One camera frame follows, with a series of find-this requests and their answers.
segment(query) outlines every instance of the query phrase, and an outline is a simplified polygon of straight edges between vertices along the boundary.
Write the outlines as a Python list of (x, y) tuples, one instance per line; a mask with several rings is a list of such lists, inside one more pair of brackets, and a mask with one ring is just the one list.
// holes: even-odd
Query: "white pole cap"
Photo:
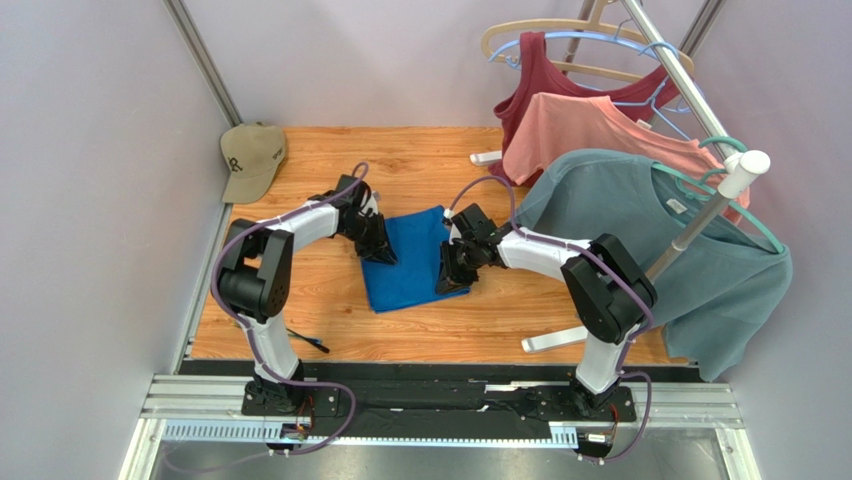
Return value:
[(737, 198), (757, 177), (769, 171), (770, 163), (769, 155), (760, 150), (749, 150), (739, 155), (734, 171), (719, 184), (719, 193), (731, 200)]

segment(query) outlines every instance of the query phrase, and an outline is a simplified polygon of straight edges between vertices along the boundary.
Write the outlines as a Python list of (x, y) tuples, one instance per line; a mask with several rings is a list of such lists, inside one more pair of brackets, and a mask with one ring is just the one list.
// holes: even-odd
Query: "blue cloth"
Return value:
[(396, 265), (361, 261), (367, 301), (376, 313), (391, 312), (464, 295), (470, 289), (449, 295), (435, 293), (441, 270), (441, 242), (450, 238), (441, 223), (440, 205), (411, 215), (385, 221)]

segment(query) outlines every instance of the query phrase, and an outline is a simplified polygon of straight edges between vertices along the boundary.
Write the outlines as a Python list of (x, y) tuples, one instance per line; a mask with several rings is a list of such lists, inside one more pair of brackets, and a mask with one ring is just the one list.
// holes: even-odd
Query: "teal hanger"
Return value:
[[(698, 144), (698, 147), (699, 148), (706, 147), (707, 145), (710, 145), (711, 143), (724, 143), (724, 144), (730, 145), (730, 146), (736, 148), (740, 153), (745, 153), (745, 152), (748, 151), (748, 148), (746, 148), (746, 146), (743, 142), (737, 140), (734, 137), (726, 137), (726, 136), (723, 136), (723, 135), (716, 135), (716, 136), (713, 136), (713, 137), (705, 138), (704, 140), (701, 141), (701, 143)], [(704, 185), (704, 184), (707, 183), (707, 179), (709, 179), (713, 175), (721, 175), (721, 174), (725, 174), (725, 173), (728, 173), (728, 171), (725, 170), (724, 168), (714, 168), (713, 170), (710, 170), (707, 173), (705, 173), (701, 177), (701, 179), (698, 180), (698, 183), (700, 183), (701, 185)], [(710, 200), (710, 197), (708, 195), (701, 195), (700, 193), (695, 193), (694, 191), (684, 187), (683, 186), (683, 180), (681, 180), (679, 177), (675, 177), (675, 185), (677, 186), (678, 190), (680, 190), (681, 192), (686, 194), (687, 198), (695, 198), (695, 199), (701, 200), (702, 202), (706, 202), (707, 200)]]
[[(710, 195), (713, 195), (713, 194), (716, 193), (716, 190), (705, 185), (703, 182), (701, 182), (699, 180), (695, 180), (694, 178), (691, 178), (688, 175), (686, 175), (685, 173), (680, 172), (678, 170), (675, 170), (674, 168), (671, 168), (668, 165), (663, 165), (662, 163), (654, 162), (654, 165), (652, 166), (652, 168), (654, 170), (659, 170), (661, 172), (668, 173), (669, 175), (672, 175), (673, 177), (675, 177), (675, 181), (680, 180), (682, 182), (687, 182), (690, 185), (693, 185), (693, 186), (709, 193)], [(706, 180), (706, 177), (709, 177), (710, 175), (712, 175), (712, 172), (715, 172), (715, 171), (716, 170), (710, 170), (709, 172), (707, 172), (707, 174), (705, 174), (704, 177), (702, 177), (702, 180)], [(704, 195), (701, 195), (701, 196), (695, 195), (695, 198), (698, 198), (699, 200), (703, 197), (704, 197)], [(770, 231), (766, 227), (766, 225), (763, 224), (763, 222), (758, 220), (757, 217), (752, 215), (751, 212), (749, 212), (748, 210), (743, 208), (742, 205), (740, 205), (737, 202), (731, 202), (730, 206), (731, 206), (731, 208), (736, 210), (737, 213), (742, 215), (746, 220), (751, 222), (751, 224), (754, 225), (755, 228), (757, 228), (757, 230), (760, 233), (762, 233), (763, 236), (766, 237), (767, 240), (769, 240), (769, 243), (772, 244), (772, 248), (774, 248), (777, 253), (784, 253), (787, 250), (787, 248), (784, 246), (784, 244), (782, 244), (778, 240), (778, 238), (775, 236), (775, 234), (773, 234), (772, 231)]]

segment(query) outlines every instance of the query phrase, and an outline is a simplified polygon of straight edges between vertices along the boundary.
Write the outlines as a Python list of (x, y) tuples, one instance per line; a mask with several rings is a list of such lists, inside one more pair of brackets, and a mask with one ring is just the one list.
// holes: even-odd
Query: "clothes hanger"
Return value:
[[(709, 193), (710, 195), (713, 195), (713, 194), (715, 194), (715, 193), (716, 193), (716, 190), (714, 190), (713, 188), (709, 187), (708, 185), (705, 185), (705, 184), (703, 184), (703, 183), (699, 183), (699, 181), (698, 181), (698, 180), (695, 180), (694, 178), (691, 178), (689, 175), (686, 175), (686, 174), (685, 174), (685, 173), (683, 173), (683, 172), (680, 172), (680, 171), (678, 171), (678, 170), (675, 170), (674, 168), (671, 168), (671, 167), (669, 167), (668, 165), (663, 165), (662, 163), (655, 162), (655, 163), (652, 165), (652, 167), (651, 167), (651, 168), (653, 168), (654, 170), (659, 170), (659, 171), (661, 171), (661, 172), (668, 173), (669, 175), (671, 175), (671, 176), (675, 177), (675, 179), (676, 179), (676, 180), (681, 180), (681, 181), (683, 181), (683, 182), (687, 182), (687, 183), (689, 183), (690, 185), (692, 185), (692, 186), (694, 186), (694, 187), (696, 187), (696, 188), (699, 188), (699, 189), (701, 189), (701, 190), (703, 190), (703, 191), (705, 191), (705, 192)], [(763, 222), (761, 222), (760, 220), (758, 220), (758, 219), (757, 219), (757, 217), (755, 217), (755, 216), (754, 216), (751, 212), (749, 212), (748, 210), (746, 210), (745, 208), (743, 208), (743, 206), (742, 206), (742, 205), (738, 204), (737, 202), (731, 202), (731, 203), (730, 203), (730, 206), (731, 206), (731, 208), (733, 208), (733, 209), (734, 209), (737, 213), (739, 213), (740, 215), (742, 215), (742, 216), (743, 216), (743, 218), (745, 218), (745, 219), (746, 219), (746, 220), (748, 220), (748, 221), (749, 221), (752, 225), (754, 225), (754, 227), (755, 227), (755, 228), (757, 228), (757, 230), (758, 230), (761, 234), (763, 234), (763, 236), (764, 236), (764, 237), (766, 237), (766, 239), (767, 239), (767, 240), (769, 240), (769, 243), (772, 245), (772, 248), (774, 248), (774, 249), (775, 249), (775, 252), (776, 252), (776, 253), (779, 253), (779, 254), (780, 254), (780, 253), (784, 253), (784, 252), (787, 250), (787, 248), (784, 246), (784, 244), (782, 244), (782, 243), (778, 240), (778, 238), (775, 236), (775, 234), (773, 234), (773, 233), (772, 233), (772, 231), (771, 231), (771, 230), (769, 230), (769, 228), (767, 228), (767, 227), (766, 227), (766, 225), (764, 225), (764, 224), (763, 224)]]
[[(632, 18), (628, 18), (627, 20), (623, 20), (621, 23), (619, 23), (618, 28), (615, 29), (615, 34), (613, 35), (613, 37), (618, 38), (619, 34), (621, 33), (621, 29), (624, 27), (624, 25), (628, 22), (633, 22), (633, 21), (634, 20)], [(569, 58), (573, 58), (575, 55), (576, 55), (576, 51), (572, 51), (571, 49), (569, 49), (568, 52), (566, 52), (565, 61), (570, 62)], [(654, 57), (655, 60), (659, 61), (659, 59), (656, 57), (656, 55), (654, 55), (653, 57)], [(580, 85), (583, 88), (588, 88), (589, 90), (597, 90), (599, 92), (603, 91), (602, 89), (597, 88), (597, 87), (593, 87), (591, 85), (584, 85), (580, 82), (574, 82), (574, 83), (576, 83), (577, 85)], [(704, 92), (701, 91), (701, 87), (699, 87), (698, 84), (696, 84), (695, 88), (698, 89), (698, 93), (701, 95), (702, 98), (704, 98)], [(675, 105), (674, 108), (663, 107), (661, 110), (663, 110), (664, 112), (669, 112), (669, 113), (692, 113), (692, 109), (689, 108), (689, 105), (684, 105), (683, 102), (684, 102), (683, 96), (681, 95), (680, 98), (677, 101), (677, 105)]]
[[(501, 33), (508, 33), (518, 30), (542, 30), (542, 29), (560, 29), (560, 30), (578, 30), (580, 32), (573, 33), (600, 33), (605, 36), (612, 38), (616, 35), (620, 35), (621, 38), (632, 41), (634, 43), (647, 45), (647, 40), (645, 39), (642, 33), (631, 30), (627, 28), (621, 28), (621, 26), (610, 25), (606, 23), (601, 23), (600, 18), (603, 13), (603, 9), (607, 6), (607, 0), (598, 0), (593, 7), (592, 14), (589, 20), (577, 20), (577, 19), (534, 19), (534, 20), (520, 20), (516, 22), (503, 23), (500, 25), (495, 25), (488, 30), (485, 31), (485, 35), (482, 36), (481, 48), (482, 53), (485, 54), (486, 58), (491, 59), (494, 55), (494, 52), (491, 50), (489, 42), (491, 38), (495, 35)], [(695, 65), (692, 62), (692, 59), (689, 58), (686, 54), (680, 51), (676, 51), (680, 59), (680, 63), (683, 65), (684, 69), (689, 72), (690, 75), (693, 75), (695, 72)], [(498, 54), (491, 61), (496, 62), (506, 62), (506, 55)], [(577, 72), (577, 73), (585, 73), (588, 75), (595, 75), (599, 77), (611, 78), (614, 80), (621, 80), (628, 83), (635, 83), (638, 80), (641, 80), (642, 77), (630, 73), (619, 72), (617, 70), (611, 70), (607, 68), (594, 67), (590, 65), (581, 65), (576, 63), (567, 63), (567, 62), (559, 62), (554, 61), (553, 64), (563, 71), (568, 72)]]
[[(668, 42), (652, 42), (652, 43), (649, 43), (647, 45), (645, 45), (645, 44), (640, 45), (640, 44), (636, 44), (634, 42), (625, 41), (624, 39), (616, 37), (616, 36), (608, 36), (608, 35), (602, 35), (600, 33), (592, 33), (592, 32), (552, 32), (552, 33), (545, 34), (544, 38), (585, 38), (585, 39), (590, 39), (590, 40), (601, 40), (601, 41), (604, 41), (604, 42), (613, 43), (613, 44), (616, 44), (616, 45), (621, 45), (621, 46), (624, 46), (624, 47), (632, 48), (632, 49), (638, 51), (639, 55), (648, 55), (648, 56), (650, 56), (654, 59), (657, 59), (657, 56), (656, 56), (656, 54), (653, 53), (653, 50), (651, 50), (651, 47), (661, 46), (661, 47), (668, 48), (669, 50), (671, 50), (673, 52), (678, 52), (677, 48), (675, 48), (674, 45), (672, 45)], [(511, 56), (503, 55), (504, 51), (506, 51), (506, 50), (508, 50), (512, 47), (518, 46), (519, 44), (520, 44), (520, 40), (513, 40), (511, 42), (506, 43), (505, 45), (498, 48), (494, 53), (492, 53), (491, 57), (488, 58), (488, 61), (490, 61), (490, 62), (496, 61), (497, 59), (502, 57), (503, 61), (507, 65), (509, 65), (510, 67), (512, 67), (516, 70), (519, 69), (520, 65), (521, 65), (520, 64), (520, 61), (521, 61), (520, 58), (516, 59), (516, 58), (511, 57)], [(656, 114), (657, 116), (662, 118), (663, 121), (666, 122), (666, 124), (668, 124), (668, 126), (672, 127), (672, 129), (674, 131), (676, 131), (678, 134), (680, 134), (683, 138), (689, 140), (689, 136), (687, 134), (683, 133), (683, 131), (681, 129), (679, 129), (677, 127), (677, 125), (672, 123), (671, 120), (666, 118), (666, 116), (663, 114), (663, 112), (660, 110), (660, 108), (657, 107), (657, 95), (659, 95), (660, 92), (663, 90), (663, 87), (666, 85), (667, 81), (668, 81), (668, 77), (666, 77), (666, 79), (663, 80), (660, 83), (660, 85), (657, 87), (657, 89), (654, 90), (654, 93), (650, 97), (648, 97), (648, 99), (645, 100), (644, 102), (612, 102), (612, 103), (613, 103), (613, 105), (615, 105), (617, 107), (650, 106), (651, 110), (654, 112), (654, 114)]]
[[(737, 140), (736, 138), (726, 137), (726, 136), (718, 136), (718, 135), (705, 138), (704, 140), (701, 141), (701, 143), (698, 144), (698, 148), (706, 147), (707, 145), (710, 145), (711, 143), (728, 144), (728, 145), (736, 148), (737, 151), (740, 152), (740, 153), (745, 153), (745, 152), (748, 151), (748, 148), (745, 146), (745, 144), (743, 142)], [(726, 173), (728, 173), (728, 170), (725, 169), (725, 168), (714, 168), (713, 170), (709, 170), (709, 171), (707, 171), (707, 173), (702, 175), (701, 179), (698, 180), (698, 183), (700, 183), (701, 185), (705, 185), (707, 183), (707, 180), (710, 177), (712, 177), (713, 175), (723, 175), (723, 174), (726, 174)], [(700, 193), (695, 192), (694, 190), (690, 190), (690, 189), (686, 188), (685, 186), (683, 186), (683, 181), (680, 178), (675, 178), (675, 185), (677, 186), (677, 189), (680, 190), (681, 192), (685, 193), (688, 198), (694, 198), (696, 200), (701, 200), (702, 202), (706, 202), (707, 200), (710, 200), (709, 195), (702, 195)]]

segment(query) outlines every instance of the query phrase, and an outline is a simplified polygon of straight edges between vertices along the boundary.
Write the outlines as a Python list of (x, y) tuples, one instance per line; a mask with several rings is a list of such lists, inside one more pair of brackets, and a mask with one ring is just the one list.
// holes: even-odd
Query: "gray t-shirt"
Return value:
[[(568, 239), (613, 234), (647, 270), (701, 208), (654, 163), (611, 150), (567, 153), (530, 190), (518, 222)], [(652, 311), (666, 325), (668, 354), (696, 360), (701, 378), (714, 380), (739, 363), (792, 275), (788, 248), (777, 253), (765, 238), (716, 217), (654, 285)]]

